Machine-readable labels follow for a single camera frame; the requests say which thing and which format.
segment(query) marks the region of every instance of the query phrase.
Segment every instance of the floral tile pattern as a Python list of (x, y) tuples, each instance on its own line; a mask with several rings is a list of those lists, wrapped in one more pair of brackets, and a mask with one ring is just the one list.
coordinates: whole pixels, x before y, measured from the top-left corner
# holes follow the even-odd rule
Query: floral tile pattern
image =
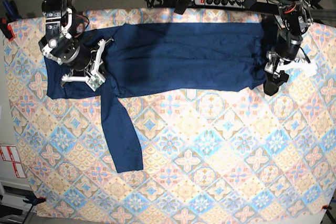
[[(125, 23), (260, 22), (252, 13), (188, 9), (87, 12), (89, 29)], [(314, 24), (302, 46), (318, 64), (290, 71), (273, 97), (181, 89), (120, 99), (144, 170), (117, 174), (100, 97), (52, 100), (37, 42), (42, 18), (12, 23), (5, 73), (17, 149), (46, 203), (38, 215), (104, 223), (254, 223), (313, 215), (336, 188), (336, 33)]]

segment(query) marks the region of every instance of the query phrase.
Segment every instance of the red clamp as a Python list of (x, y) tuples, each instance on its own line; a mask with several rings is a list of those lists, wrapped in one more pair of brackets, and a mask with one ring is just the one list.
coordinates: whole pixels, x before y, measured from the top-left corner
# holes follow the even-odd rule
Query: red clamp
[(8, 24), (7, 20), (4, 18), (1, 18), (0, 29), (9, 41), (12, 41), (15, 38), (11, 25)]

